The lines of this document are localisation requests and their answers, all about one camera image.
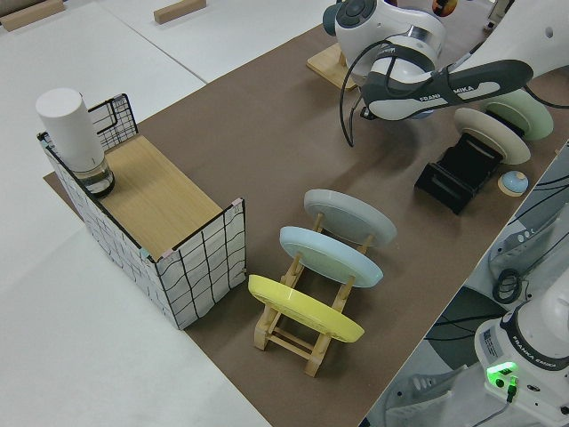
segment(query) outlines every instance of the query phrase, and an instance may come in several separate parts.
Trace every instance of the brown mat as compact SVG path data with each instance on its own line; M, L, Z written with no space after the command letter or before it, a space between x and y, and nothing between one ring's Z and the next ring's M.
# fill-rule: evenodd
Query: brown mat
M450 38L443 62L458 59L482 37L487 8L473 10L477 17L448 21L449 34L460 36ZM368 252L385 278L375 288L354 289L344 311L364 336L353 344L333 342L316 378L303 374L303 359L276 345L253 348L262 306L245 284L188 328L277 427L357 426L521 203L498 191L496 179L506 168L460 216L413 188L424 165L458 140L454 108L421 121L357 118L356 146L349 148L339 125L338 90L305 65L334 41L315 28L140 124L141 133L216 203L244 197L249 273L274 279L285 273L291 260L278 233L286 225L310 226L302 206L309 189L358 197L398 228L394 242ZM561 71L533 87L555 99L568 81ZM560 113L553 114L555 133L530 143L532 159L519 166L531 182L568 134ZM309 271L298 288L327 302L337 291Z

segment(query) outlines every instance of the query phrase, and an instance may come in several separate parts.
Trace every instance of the green led light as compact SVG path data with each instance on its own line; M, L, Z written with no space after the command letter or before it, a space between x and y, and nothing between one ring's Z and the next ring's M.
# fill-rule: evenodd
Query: green led light
M488 376L488 381L490 384L497 385L496 380L501 380L501 377L503 375L511 374L516 370L517 365L514 362L504 362L494 367L488 367L486 369L486 376Z

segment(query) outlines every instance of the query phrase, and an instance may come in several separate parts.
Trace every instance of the white cylindrical container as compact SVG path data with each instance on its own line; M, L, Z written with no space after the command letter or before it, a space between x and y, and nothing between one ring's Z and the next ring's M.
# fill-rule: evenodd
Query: white cylindrical container
M94 196L107 195L115 179L81 93L52 89L37 99L36 111L63 163Z

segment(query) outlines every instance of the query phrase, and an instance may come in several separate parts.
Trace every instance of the wooden block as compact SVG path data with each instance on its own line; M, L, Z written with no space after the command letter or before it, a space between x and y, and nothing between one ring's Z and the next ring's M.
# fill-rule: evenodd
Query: wooden block
M142 135L108 151L106 159L116 184L100 202L155 260L221 213Z
M6 30L13 31L64 10L63 0L45 0L42 3L3 16L0 18L0 23Z
M171 20L175 20L180 16L187 15L200 9L205 8L205 0L182 0L181 2L171 4L154 11L154 20L158 24L164 24Z
M339 44L334 44L322 52L317 53L307 61L306 64L310 69L316 71L320 76L333 83L336 87L341 88L348 72L346 62L341 61L341 49ZM347 90L352 90L356 84L352 78L348 79L346 84Z

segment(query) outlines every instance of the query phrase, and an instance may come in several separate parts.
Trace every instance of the franka emika robot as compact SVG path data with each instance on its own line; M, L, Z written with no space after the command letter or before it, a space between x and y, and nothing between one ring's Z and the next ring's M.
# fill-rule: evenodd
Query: franka emika robot
M346 0L325 11L324 25L365 106L387 120L511 93L569 64L569 0L516 0L481 45L441 69L445 27L430 13ZM518 417L569 426L569 270L546 293L482 324L475 349L480 363L470 371L484 377L486 397L503 399Z

